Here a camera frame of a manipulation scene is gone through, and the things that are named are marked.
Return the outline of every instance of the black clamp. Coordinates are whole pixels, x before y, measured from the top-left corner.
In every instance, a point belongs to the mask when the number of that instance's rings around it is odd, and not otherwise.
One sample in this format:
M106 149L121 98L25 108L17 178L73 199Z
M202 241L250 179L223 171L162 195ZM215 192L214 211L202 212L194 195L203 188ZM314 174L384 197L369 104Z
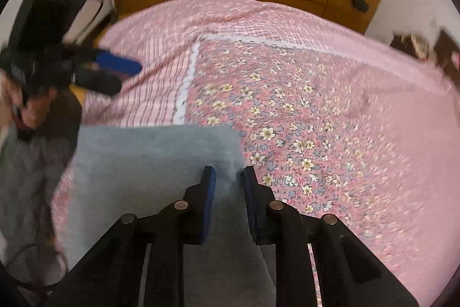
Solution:
M335 215L302 215L259 185L253 167L241 175L249 228L257 245L275 244L277 307L317 305L308 244L323 306L417 307L397 278Z

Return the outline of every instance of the gray towel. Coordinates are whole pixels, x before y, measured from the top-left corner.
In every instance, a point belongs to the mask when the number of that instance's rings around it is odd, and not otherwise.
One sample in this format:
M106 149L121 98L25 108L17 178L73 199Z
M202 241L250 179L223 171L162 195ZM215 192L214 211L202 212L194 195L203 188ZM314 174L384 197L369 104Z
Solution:
M184 248L186 306L274 306L275 288L249 234L239 136L226 127L81 128L64 246L70 266L124 213L158 213L216 169L212 226Z

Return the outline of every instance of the floral pattern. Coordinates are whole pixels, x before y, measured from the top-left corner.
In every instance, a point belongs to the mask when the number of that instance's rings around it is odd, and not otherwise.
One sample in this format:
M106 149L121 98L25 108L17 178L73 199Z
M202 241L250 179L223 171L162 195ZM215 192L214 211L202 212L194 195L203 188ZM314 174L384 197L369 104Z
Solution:
M382 103L376 96L363 102L360 63L256 43L206 41L202 50L186 122L238 129L248 165L277 199L303 214L337 215L391 259L401 228L385 215L391 194L376 187L392 174L401 178L404 167L394 142L373 133L364 116L363 106ZM350 72L359 93L344 80Z

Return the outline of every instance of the pink bedspread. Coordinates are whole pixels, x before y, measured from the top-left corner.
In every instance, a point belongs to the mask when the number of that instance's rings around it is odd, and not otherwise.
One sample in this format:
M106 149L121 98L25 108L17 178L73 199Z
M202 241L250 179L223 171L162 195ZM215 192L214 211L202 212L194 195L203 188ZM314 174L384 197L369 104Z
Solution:
M101 46L143 72L84 123L240 131L259 182L337 215L429 306L460 264L459 94L429 66L312 14L251 0L175 0ZM72 168L54 200L65 230Z

